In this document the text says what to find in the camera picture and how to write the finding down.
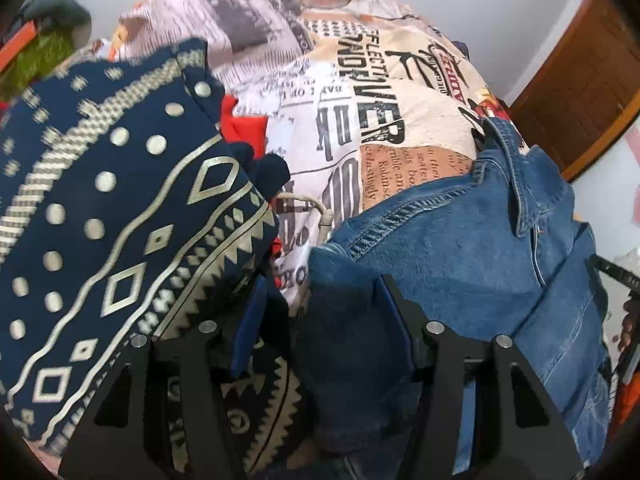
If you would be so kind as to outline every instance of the orange fabric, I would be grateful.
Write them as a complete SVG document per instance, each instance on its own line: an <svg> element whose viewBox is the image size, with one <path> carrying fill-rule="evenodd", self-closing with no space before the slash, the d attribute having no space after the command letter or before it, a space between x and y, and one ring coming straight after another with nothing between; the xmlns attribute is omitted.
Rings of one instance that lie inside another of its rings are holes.
<svg viewBox="0 0 640 480"><path fill-rule="evenodd" d="M220 110L220 133L226 142L246 142L254 149L254 157L264 155L267 133L267 117L233 117L232 111L238 102L233 95L222 98Z"/></svg>
<svg viewBox="0 0 640 480"><path fill-rule="evenodd" d="M20 51L37 35L38 31L36 30L35 23L33 23L33 21L25 23L0 50L0 72L2 72L4 67L11 63L14 57L20 54Z"/></svg>
<svg viewBox="0 0 640 480"><path fill-rule="evenodd" d="M607 440L611 441L620 427L625 423L626 418L631 414L634 406L640 399L640 372L636 372L628 385L622 381L618 382L616 392L616 403L613 407L613 416L607 433Z"/></svg>

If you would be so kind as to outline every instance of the white geometric pattern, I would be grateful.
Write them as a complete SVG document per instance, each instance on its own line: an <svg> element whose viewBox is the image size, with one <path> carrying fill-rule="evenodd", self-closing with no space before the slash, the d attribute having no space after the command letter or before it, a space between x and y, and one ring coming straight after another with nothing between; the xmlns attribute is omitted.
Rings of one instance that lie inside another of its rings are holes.
<svg viewBox="0 0 640 480"><path fill-rule="evenodd" d="M183 61L186 65L190 65L196 60L198 60L198 66L202 65L198 58L200 56L204 59L202 50L182 54L185 54ZM58 77L68 75L66 71L56 71L54 74ZM20 207L8 206L4 216L0 216L0 221L20 224L19 231L7 231L0 224L0 237L8 238L8 243L0 247L0 265L30 222L31 216L36 212L46 191L51 190L54 182L62 176L62 173L68 170L74 161L78 160L101 135L107 133L111 126L122 117L125 110L132 108L145 99L151 91L170 83L178 76L182 76L180 65L175 59L169 59L162 66L120 89L116 95L107 97L97 106L97 110L92 108L92 114L89 118L82 119L76 127L69 128L60 139L61 142L57 142L42 155L40 160L34 163L33 169L26 176L25 184L20 186L18 193L14 196L14 202L20 203ZM40 103L40 98L31 89L23 93L23 98L32 108L37 108ZM37 110L36 113L38 114L36 118L43 121L49 116L46 110ZM9 116L9 112L4 115L0 126L8 121ZM38 183L30 184L34 179L37 179Z"/></svg>
<svg viewBox="0 0 640 480"><path fill-rule="evenodd" d="M74 351L71 352L70 363L78 361L87 361L94 355L95 346L98 344L98 339L85 339L84 341L78 341L74 347Z"/></svg>
<svg viewBox="0 0 640 480"><path fill-rule="evenodd" d="M141 264L137 264L130 269L122 270L121 272L109 277L107 288L104 291L104 301L102 302L100 317L108 316L121 308L129 306L131 303L135 303L138 299L138 295L140 294L140 288L142 287L142 277L145 275L145 267L146 262L142 262ZM130 276L133 276L133 279L131 281L129 295L126 298L113 303L113 297L116 293L118 283L122 280L126 280Z"/></svg>
<svg viewBox="0 0 640 480"><path fill-rule="evenodd" d="M49 378L58 378L58 387L55 393L45 393L42 391L44 381ZM33 388L33 402L60 402L65 398L66 387L71 377L71 366L61 366L58 368L43 368L38 371L36 384Z"/></svg>
<svg viewBox="0 0 640 480"><path fill-rule="evenodd" d="M174 225L170 224L149 233L146 239L145 254L155 253L160 249L164 249L169 243L169 238L174 230Z"/></svg>
<svg viewBox="0 0 640 480"><path fill-rule="evenodd" d="M36 422L36 417L35 417L35 413L33 413L33 410L23 408L20 410L20 416L22 417L22 420L27 424L29 424L30 426L33 426L34 423Z"/></svg>
<svg viewBox="0 0 640 480"><path fill-rule="evenodd" d="M86 80L85 77L81 75L77 75L75 78L71 80L71 88L76 92L79 92L83 90L85 86L87 86L87 83L88 81Z"/></svg>
<svg viewBox="0 0 640 480"><path fill-rule="evenodd" d="M138 322L138 328L143 334L151 334L153 328L158 325L158 316L153 312L147 312L145 319L141 319Z"/></svg>
<svg viewBox="0 0 640 480"><path fill-rule="evenodd" d="M172 290L168 290L164 288L160 291L160 298L165 300L167 303L173 303L175 301L174 292Z"/></svg>
<svg viewBox="0 0 640 480"><path fill-rule="evenodd" d="M184 281L179 276L172 276L169 282L173 288L184 288Z"/></svg>
<svg viewBox="0 0 640 480"><path fill-rule="evenodd" d="M234 210L231 213L234 217L234 220L236 222L238 222L239 224L241 224L242 222L244 222L244 215L242 214L242 211L240 211L237 208L234 208Z"/></svg>
<svg viewBox="0 0 640 480"><path fill-rule="evenodd" d="M180 276L184 280L188 280L191 277L191 273L186 267L178 267L175 272L177 272L178 276Z"/></svg>
<svg viewBox="0 0 640 480"><path fill-rule="evenodd" d="M124 70L118 67L108 68L104 71L104 75L107 76L112 81L116 81L124 76Z"/></svg>
<svg viewBox="0 0 640 480"><path fill-rule="evenodd" d="M217 166L219 164L231 164L231 171L226 177L226 180L219 184L218 186L211 186L207 189L202 189L202 184L204 184L204 180L209 172L209 168L212 166ZM196 180L193 183L193 187L191 187L191 192L189 193L189 197L187 199L187 205L194 204L199 202L200 200L204 200L211 196L226 193L231 189L234 181L236 180L236 176L238 176L240 165L238 161L230 156L215 156L213 158L208 158L203 161L200 169L198 170L198 174L196 176Z"/></svg>
<svg viewBox="0 0 640 480"><path fill-rule="evenodd" d="M167 312L169 312L169 305L165 300L161 298L154 298L153 306L154 306L154 310L158 314L166 314Z"/></svg>

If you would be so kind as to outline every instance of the pile of clothes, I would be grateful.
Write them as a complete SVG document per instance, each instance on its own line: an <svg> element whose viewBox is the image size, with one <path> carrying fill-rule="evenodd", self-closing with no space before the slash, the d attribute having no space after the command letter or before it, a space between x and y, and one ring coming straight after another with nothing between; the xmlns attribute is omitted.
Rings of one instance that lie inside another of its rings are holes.
<svg viewBox="0 0 640 480"><path fill-rule="evenodd" d="M395 476L419 392L372 302L383 273L460 335L511 335L583 460L599 457L591 230L463 50L391 0L144 0L108 59L80 56L12 103L0 396L53 469L134 336L180 336L256 272L260 339L223 385L248 474ZM188 471L177 378L169 399Z"/></svg>

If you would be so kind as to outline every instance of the orange bar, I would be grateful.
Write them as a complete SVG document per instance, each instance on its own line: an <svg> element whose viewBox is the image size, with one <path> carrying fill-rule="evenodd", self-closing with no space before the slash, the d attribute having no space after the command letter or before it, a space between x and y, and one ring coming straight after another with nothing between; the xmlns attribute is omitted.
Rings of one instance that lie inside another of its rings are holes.
<svg viewBox="0 0 640 480"><path fill-rule="evenodd" d="M14 36L0 49L0 72L12 62L29 42L38 35L36 24L33 21L25 23Z"/></svg>

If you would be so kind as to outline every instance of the metal bolt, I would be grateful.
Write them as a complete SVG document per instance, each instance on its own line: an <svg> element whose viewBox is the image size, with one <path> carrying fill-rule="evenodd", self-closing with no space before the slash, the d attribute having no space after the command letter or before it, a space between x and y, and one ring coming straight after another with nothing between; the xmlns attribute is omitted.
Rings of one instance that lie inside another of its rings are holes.
<svg viewBox="0 0 640 480"><path fill-rule="evenodd" d="M502 348L511 348L511 346L513 346L513 340L508 335L504 334L495 338L495 342L497 342Z"/></svg>
<svg viewBox="0 0 640 480"><path fill-rule="evenodd" d="M146 335L138 334L131 338L133 348L142 348L144 345L146 345Z"/></svg>
<svg viewBox="0 0 640 480"><path fill-rule="evenodd" d="M200 330L203 334L210 334L211 332L215 332L218 328L218 324L215 321L207 319L198 325L198 330Z"/></svg>
<svg viewBox="0 0 640 480"><path fill-rule="evenodd" d="M444 332L444 325L439 321L430 321L427 323L427 330L432 334L442 334Z"/></svg>

